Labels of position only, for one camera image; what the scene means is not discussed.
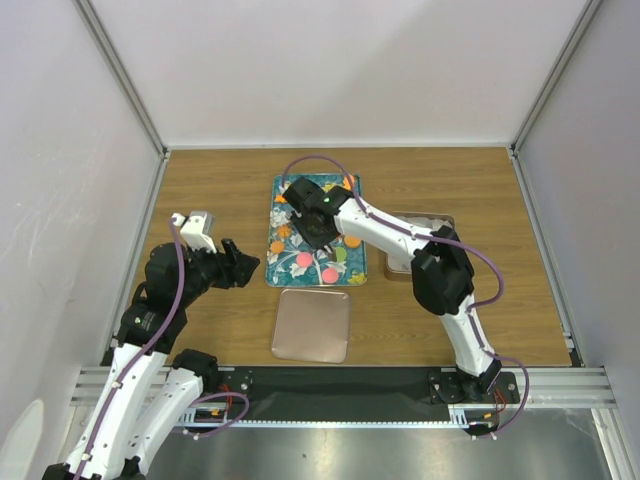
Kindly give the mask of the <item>orange pumpkin cookie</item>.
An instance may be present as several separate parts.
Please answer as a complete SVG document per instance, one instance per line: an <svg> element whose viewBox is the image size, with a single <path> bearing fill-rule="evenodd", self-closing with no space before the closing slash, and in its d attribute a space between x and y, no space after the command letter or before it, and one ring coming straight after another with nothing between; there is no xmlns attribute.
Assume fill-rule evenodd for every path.
<svg viewBox="0 0 640 480"><path fill-rule="evenodd" d="M280 238L288 238L292 234L292 229L289 225L282 225L277 228L277 234Z"/></svg>

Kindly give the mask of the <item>teal floral serving tray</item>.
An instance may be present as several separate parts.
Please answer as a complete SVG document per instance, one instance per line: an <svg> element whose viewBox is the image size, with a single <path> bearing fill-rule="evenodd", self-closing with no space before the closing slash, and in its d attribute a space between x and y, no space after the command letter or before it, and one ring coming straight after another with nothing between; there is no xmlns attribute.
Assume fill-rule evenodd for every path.
<svg viewBox="0 0 640 480"><path fill-rule="evenodd" d="M333 245L341 245L347 251L344 262L330 262L317 260L315 251L309 247L291 222L292 207L283 197L281 187L282 177L274 177L270 204L269 229L267 234L266 271L265 281L268 286L275 288L311 288L311 287L355 287L362 286L367 280L367 255L363 241L356 249L348 248L344 244L343 235L331 242ZM289 225L292 234L288 238L280 238L277 228ZM285 250L274 254L269 247L274 241L282 241ZM312 255L313 261L309 267L300 267L296 264L296 257L301 252ZM326 268L335 268L339 273L339 280L335 284L326 284L321 278L322 271Z"/></svg>

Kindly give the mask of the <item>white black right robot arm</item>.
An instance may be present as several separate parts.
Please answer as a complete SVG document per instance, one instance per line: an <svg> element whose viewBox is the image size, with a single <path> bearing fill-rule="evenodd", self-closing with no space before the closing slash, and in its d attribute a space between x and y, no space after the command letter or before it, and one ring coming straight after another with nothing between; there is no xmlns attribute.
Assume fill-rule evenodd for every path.
<svg viewBox="0 0 640 480"><path fill-rule="evenodd" d="M492 395L502 362L490 346L477 316L484 306L474 295L474 268L468 257L480 253L460 242L456 231L434 231L387 214L354 189L328 191L307 178L282 187L292 207L292 223L315 250L326 250L338 237L355 237L408 266L413 296L440 318L455 354L462 394L474 402Z"/></svg>

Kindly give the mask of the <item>metal slotted tongs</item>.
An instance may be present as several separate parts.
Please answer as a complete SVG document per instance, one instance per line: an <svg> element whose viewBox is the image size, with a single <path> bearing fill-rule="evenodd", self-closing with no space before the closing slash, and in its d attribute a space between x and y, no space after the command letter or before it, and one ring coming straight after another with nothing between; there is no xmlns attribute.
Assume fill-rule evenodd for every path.
<svg viewBox="0 0 640 480"><path fill-rule="evenodd" d="M341 245L333 245L333 244L331 244L331 245L327 245L325 247L322 247L321 249L316 250L315 253L314 253L315 258L317 260L327 260L327 261L330 261L330 262L334 262L332 260L332 250L337 246L343 247Z"/></svg>

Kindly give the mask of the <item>pink round cookie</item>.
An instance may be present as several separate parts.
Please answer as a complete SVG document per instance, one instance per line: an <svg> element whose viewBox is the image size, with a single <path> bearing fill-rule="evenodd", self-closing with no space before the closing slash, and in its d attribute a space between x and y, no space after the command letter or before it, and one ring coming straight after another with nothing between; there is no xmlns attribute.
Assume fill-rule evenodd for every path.
<svg viewBox="0 0 640 480"><path fill-rule="evenodd" d="M321 278L326 284L335 284L340 277L340 273L335 268L326 268L322 271Z"/></svg>
<svg viewBox="0 0 640 480"><path fill-rule="evenodd" d="M309 267L312 264L313 257L308 252L301 252L296 257L296 264L300 267Z"/></svg>

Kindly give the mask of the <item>green round cookie lower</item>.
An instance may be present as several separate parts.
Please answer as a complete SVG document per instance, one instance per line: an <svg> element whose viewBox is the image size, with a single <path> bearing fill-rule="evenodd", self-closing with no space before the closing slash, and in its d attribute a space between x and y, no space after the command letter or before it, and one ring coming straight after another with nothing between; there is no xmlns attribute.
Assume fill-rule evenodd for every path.
<svg viewBox="0 0 640 480"><path fill-rule="evenodd" d="M347 258L347 251L340 246L335 247L332 250L332 260L334 262L344 262Z"/></svg>

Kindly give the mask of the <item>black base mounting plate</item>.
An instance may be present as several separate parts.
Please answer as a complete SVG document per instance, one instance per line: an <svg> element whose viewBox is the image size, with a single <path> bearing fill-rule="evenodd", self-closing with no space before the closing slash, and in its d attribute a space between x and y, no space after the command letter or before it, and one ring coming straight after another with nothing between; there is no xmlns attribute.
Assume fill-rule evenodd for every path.
<svg viewBox="0 0 640 480"><path fill-rule="evenodd" d="M222 383L250 401L248 420L266 422L445 421L450 405L520 403L515 375L503 371L483 396L467 392L453 368L264 367L222 370Z"/></svg>

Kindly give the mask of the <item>rose gold cookie tin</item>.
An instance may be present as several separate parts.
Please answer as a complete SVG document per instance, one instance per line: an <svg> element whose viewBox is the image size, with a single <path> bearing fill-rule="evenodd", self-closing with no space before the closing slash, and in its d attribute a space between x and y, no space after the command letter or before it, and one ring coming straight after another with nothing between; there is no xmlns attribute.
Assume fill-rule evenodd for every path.
<svg viewBox="0 0 640 480"><path fill-rule="evenodd" d="M437 231L442 226L455 227L454 217L448 214L395 211L392 215L402 221L432 231ZM387 280L406 282L411 280L410 275L411 268L408 263L389 255L385 256L384 276Z"/></svg>

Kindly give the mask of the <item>rose gold tin lid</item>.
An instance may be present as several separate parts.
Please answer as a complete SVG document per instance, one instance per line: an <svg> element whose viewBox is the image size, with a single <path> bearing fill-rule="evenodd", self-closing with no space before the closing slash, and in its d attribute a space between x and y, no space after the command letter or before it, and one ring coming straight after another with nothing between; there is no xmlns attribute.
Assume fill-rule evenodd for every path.
<svg viewBox="0 0 640 480"><path fill-rule="evenodd" d="M351 298L344 291L286 288L276 312L271 353L282 360L341 364L347 358Z"/></svg>

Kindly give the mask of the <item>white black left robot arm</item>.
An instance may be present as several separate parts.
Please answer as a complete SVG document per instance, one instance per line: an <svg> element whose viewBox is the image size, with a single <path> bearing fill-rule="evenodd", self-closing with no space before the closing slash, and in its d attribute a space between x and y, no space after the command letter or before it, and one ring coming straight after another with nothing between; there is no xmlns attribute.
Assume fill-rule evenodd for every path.
<svg viewBox="0 0 640 480"><path fill-rule="evenodd" d="M143 479L185 411L199 403L249 399L223 385L216 357L179 353L150 398L149 389L187 323L187 308L211 288L246 286L260 261L230 239L222 247L178 241L155 247L116 334L109 375L84 432L67 459L50 465L46 479Z"/></svg>

